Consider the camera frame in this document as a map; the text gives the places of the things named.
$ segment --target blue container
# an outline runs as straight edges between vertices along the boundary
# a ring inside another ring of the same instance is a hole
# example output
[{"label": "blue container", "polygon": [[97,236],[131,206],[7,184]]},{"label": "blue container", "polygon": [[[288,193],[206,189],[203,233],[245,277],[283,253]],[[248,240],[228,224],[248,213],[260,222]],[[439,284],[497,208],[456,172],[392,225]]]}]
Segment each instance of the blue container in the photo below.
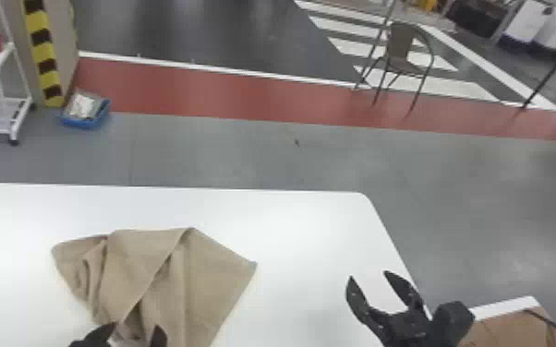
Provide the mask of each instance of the blue container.
[{"label": "blue container", "polygon": [[110,115],[110,105],[112,104],[109,100],[104,100],[92,119],[78,119],[75,117],[66,116],[65,112],[60,114],[60,121],[65,126],[78,127],[80,129],[91,130],[99,127],[108,115]]}]

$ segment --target yellow and black striped pillar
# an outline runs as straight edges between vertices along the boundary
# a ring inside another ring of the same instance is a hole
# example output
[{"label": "yellow and black striped pillar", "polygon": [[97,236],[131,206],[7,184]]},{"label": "yellow and black striped pillar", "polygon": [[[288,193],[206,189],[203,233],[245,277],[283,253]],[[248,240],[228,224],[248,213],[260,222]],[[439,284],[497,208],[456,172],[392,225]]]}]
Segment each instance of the yellow and black striped pillar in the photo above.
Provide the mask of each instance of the yellow and black striped pillar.
[{"label": "yellow and black striped pillar", "polygon": [[46,106],[60,107],[65,102],[56,63],[50,20],[43,0],[23,0],[26,28],[32,59],[37,67],[39,84]]}]

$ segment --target floor marking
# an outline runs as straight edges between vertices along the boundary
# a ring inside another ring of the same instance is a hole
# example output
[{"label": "floor marking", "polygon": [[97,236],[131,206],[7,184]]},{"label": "floor marking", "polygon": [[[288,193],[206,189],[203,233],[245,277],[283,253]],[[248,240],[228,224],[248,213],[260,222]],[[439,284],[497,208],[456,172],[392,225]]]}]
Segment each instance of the floor marking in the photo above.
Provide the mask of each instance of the floor marking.
[{"label": "floor marking", "polygon": [[125,62],[125,63],[132,63],[132,64],[142,64],[148,66],[178,67],[178,68],[186,68],[190,70],[210,71],[210,72],[217,72],[217,73],[229,74],[229,75],[280,79],[280,80],[288,80],[294,82],[321,84],[321,85],[329,85],[329,86],[337,86],[337,87],[345,87],[345,88],[354,87],[354,82],[345,82],[345,81],[335,80],[335,79],[305,78],[301,76],[273,74],[269,72],[242,70],[242,69],[236,69],[230,67],[205,66],[199,64],[172,62],[168,60],[140,58],[136,56],[126,56],[126,55],[119,55],[119,54],[79,51],[79,56],[82,58],[92,58],[92,59]]},{"label": "floor marking", "polygon": [[[527,85],[520,82],[519,80],[517,80],[513,76],[507,74],[502,69],[500,69],[499,67],[492,64],[489,60],[487,60],[487,59],[483,58],[482,56],[476,54],[475,52],[473,52],[469,48],[465,47],[463,44],[459,43],[457,40],[448,36],[447,34],[442,32],[441,30],[439,30],[437,28],[433,28],[431,26],[425,26],[425,25],[421,25],[421,28],[426,30],[434,38],[436,38],[439,41],[446,44],[448,47],[451,47],[452,49],[454,49],[460,55],[462,55],[465,58],[467,58],[468,60],[470,60],[476,66],[485,70],[492,77],[498,79],[501,83],[503,83],[505,86],[507,86],[511,90],[514,90],[517,94],[521,95],[522,97],[527,98],[528,96],[530,96],[530,94],[532,94],[533,90],[530,89]],[[533,100],[533,103],[535,105],[538,105],[538,106],[541,106],[541,107],[556,108],[556,104],[554,104],[553,102],[550,102],[549,100],[545,99],[540,94],[538,94],[535,97],[535,99]]]},{"label": "floor marking", "polygon": [[[524,104],[523,102],[502,102],[502,103],[507,105],[507,106],[511,106],[511,107],[521,107]],[[529,104],[529,105],[527,105],[526,108],[530,109],[530,110],[545,110],[545,111],[555,111],[556,112],[556,107],[539,106],[539,105],[535,105],[535,104]]]},{"label": "floor marking", "polygon": [[[362,67],[354,66],[354,68],[357,71],[360,71]],[[380,84],[381,75],[383,75],[383,70],[375,68],[367,77],[367,82],[369,85],[377,87]],[[384,88],[390,83],[394,76],[395,74],[390,72],[386,75],[386,79],[383,82]],[[420,78],[401,76],[393,83],[391,90],[416,91],[419,85]],[[436,78],[433,76],[427,77],[425,85],[422,88],[422,92],[465,99],[484,100],[488,102],[498,101],[496,97],[491,95],[491,93],[486,91],[484,88],[480,87],[477,83],[456,79]]]},{"label": "floor marking", "polygon": [[359,20],[372,22],[375,24],[381,24],[384,19],[384,17],[370,15],[360,11],[354,11],[351,9],[346,9],[346,8],[341,8],[336,6],[327,6],[319,3],[310,3],[308,1],[296,0],[296,4],[308,11],[324,13],[326,15],[333,15],[337,17],[359,19]]},{"label": "floor marking", "polygon": [[[339,51],[343,54],[355,55],[355,56],[363,56],[366,57],[369,55],[370,52],[370,44],[362,43],[362,42],[354,42],[348,41],[343,39],[336,39],[336,38],[329,38],[330,42],[338,48]],[[373,58],[377,58],[383,56],[386,52],[386,47],[378,46],[373,53]],[[429,54],[420,53],[420,52],[410,52],[407,59],[418,65],[418,66],[429,66],[431,56]],[[449,71],[457,71],[457,69],[446,59],[442,58],[439,55],[435,56],[435,60],[433,61],[433,67],[439,68],[442,70],[449,70]]]},{"label": "floor marking", "polygon": [[[363,25],[345,23],[340,20],[333,20],[327,18],[319,18],[314,16],[308,16],[310,20],[317,26],[317,28],[322,30],[329,30],[329,31],[336,31],[336,32],[346,32],[348,34],[356,35],[356,36],[363,36],[368,37],[371,39],[377,38],[377,34],[379,30],[372,28],[372,27],[365,27]],[[386,41],[388,36],[386,32],[381,34],[381,39]],[[424,47],[425,44],[414,39],[414,45]]]}]

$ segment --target cloth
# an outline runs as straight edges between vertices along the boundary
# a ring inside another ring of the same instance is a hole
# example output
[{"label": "cloth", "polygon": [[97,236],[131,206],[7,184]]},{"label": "cloth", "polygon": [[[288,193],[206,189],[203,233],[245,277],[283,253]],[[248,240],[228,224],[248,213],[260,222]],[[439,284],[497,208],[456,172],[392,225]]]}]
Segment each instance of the cloth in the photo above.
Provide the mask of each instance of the cloth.
[{"label": "cloth", "polygon": [[119,322],[120,337],[144,342],[159,324],[169,347],[209,347],[256,269],[193,228],[116,231],[52,253],[95,323]]}]

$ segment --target white table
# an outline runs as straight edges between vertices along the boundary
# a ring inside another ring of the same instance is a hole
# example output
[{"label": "white table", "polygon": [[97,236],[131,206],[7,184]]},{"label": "white table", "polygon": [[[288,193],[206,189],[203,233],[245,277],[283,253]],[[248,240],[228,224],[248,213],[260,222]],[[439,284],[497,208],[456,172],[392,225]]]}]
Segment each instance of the white table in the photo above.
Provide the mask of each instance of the white table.
[{"label": "white table", "polygon": [[212,347],[380,347],[344,300],[349,275],[376,307],[404,309],[381,272],[412,280],[362,194],[0,184],[0,346],[62,346],[91,329],[53,245],[185,226],[259,262]]}]

